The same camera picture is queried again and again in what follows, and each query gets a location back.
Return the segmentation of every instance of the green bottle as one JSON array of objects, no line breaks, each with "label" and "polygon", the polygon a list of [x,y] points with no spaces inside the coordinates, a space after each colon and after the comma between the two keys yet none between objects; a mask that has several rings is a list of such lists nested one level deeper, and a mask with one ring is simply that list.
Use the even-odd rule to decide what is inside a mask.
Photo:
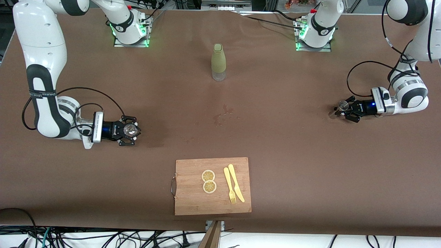
[{"label": "green bottle", "polygon": [[211,73],[216,81],[222,81],[227,75],[227,62],[222,44],[214,44],[211,55]]}]

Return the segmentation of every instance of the teal cable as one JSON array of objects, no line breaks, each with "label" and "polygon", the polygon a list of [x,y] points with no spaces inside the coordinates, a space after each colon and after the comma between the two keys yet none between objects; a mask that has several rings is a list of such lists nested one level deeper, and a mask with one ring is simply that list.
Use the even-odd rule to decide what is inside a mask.
[{"label": "teal cable", "polygon": [[45,235],[43,236],[43,244],[41,245],[41,248],[45,248],[45,246],[46,246],[46,237],[48,236],[50,229],[51,229],[51,227],[48,227],[45,231]]}]

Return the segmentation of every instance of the fork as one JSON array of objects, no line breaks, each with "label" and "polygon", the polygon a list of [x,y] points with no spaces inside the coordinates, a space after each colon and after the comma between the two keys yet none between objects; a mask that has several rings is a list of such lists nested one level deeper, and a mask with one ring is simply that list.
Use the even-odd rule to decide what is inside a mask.
[{"label": "fork", "polygon": [[227,179],[228,188],[230,189],[230,192],[228,195],[230,196],[231,204],[236,203],[236,194],[233,191],[233,187],[231,187],[231,178],[230,178],[230,171],[228,170],[228,167],[224,168],[224,174],[225,178]]}]

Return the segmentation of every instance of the cutting board handle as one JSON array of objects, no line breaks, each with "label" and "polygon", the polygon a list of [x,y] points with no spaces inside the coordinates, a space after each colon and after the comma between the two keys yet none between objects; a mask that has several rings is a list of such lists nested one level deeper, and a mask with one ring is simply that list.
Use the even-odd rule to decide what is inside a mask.
[{"label": "cutting board handle", "polygon": [[173,175],[173,178],[172,178],[172,185],[171,185],[171,189],[170,189],[170,192],[172,193],[172,196],[173,196],[173,198],[175,198],[176,199],[176,173]]}]

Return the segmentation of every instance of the clear bottle bottom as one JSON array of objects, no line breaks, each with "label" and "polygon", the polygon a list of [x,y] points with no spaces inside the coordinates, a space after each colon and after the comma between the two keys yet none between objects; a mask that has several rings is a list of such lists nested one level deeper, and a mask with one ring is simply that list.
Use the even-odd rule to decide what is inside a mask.
[{"label": "clear bottle bottom", "polygon": [[214,80],[222,81],[227,76],[227,70],[225,70],[225,71],[223,71],[221,73],[217,73],[217,72],[211,71],[211,74],[212,74]]}]

